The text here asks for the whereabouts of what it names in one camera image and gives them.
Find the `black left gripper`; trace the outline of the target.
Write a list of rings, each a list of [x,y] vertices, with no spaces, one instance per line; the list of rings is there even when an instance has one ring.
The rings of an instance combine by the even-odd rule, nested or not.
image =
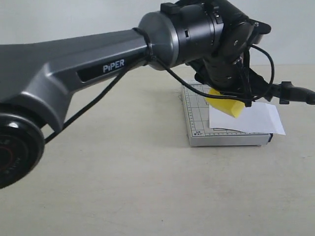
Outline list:
[[[246,49],[231,63],[215,58],[193,61],[194,78],[226,97],[255,101],[268,96],[268,82],[250,68],[250,52]]]

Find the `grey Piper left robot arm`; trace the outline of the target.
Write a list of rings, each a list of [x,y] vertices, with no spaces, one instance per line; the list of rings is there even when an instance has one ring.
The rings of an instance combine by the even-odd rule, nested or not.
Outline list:
[[[227,0],[165,2],[132,29],[0,47],[0,186],[26,177],[45,145],[129,71],[188,65],[198,81],[246,105],[256,87],[249,50],[271,32]]]

